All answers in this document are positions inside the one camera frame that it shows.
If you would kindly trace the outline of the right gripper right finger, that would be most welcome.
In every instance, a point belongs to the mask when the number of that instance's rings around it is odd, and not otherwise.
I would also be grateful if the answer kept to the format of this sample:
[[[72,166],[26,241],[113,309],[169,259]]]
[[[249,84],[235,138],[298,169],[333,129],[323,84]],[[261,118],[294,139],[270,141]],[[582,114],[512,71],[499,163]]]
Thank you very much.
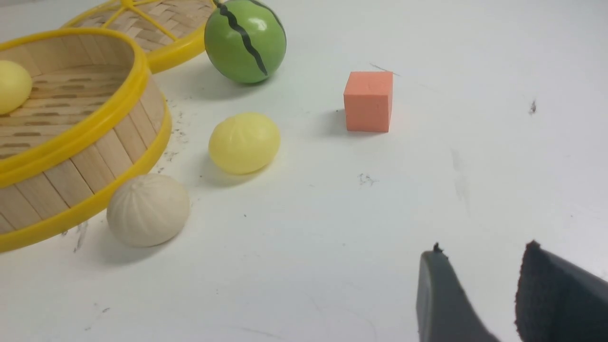
[[[515,326],[524,342],[605,342],[608,284],[532,241],[522,258]]]

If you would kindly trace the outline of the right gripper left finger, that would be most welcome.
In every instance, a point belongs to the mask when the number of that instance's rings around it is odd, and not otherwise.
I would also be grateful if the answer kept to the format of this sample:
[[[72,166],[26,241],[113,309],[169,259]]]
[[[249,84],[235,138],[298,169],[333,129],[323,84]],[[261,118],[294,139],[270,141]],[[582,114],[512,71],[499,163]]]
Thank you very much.
[[[420,255],[417,322],[420,342],[497,342],[480,320],[443,249]]]

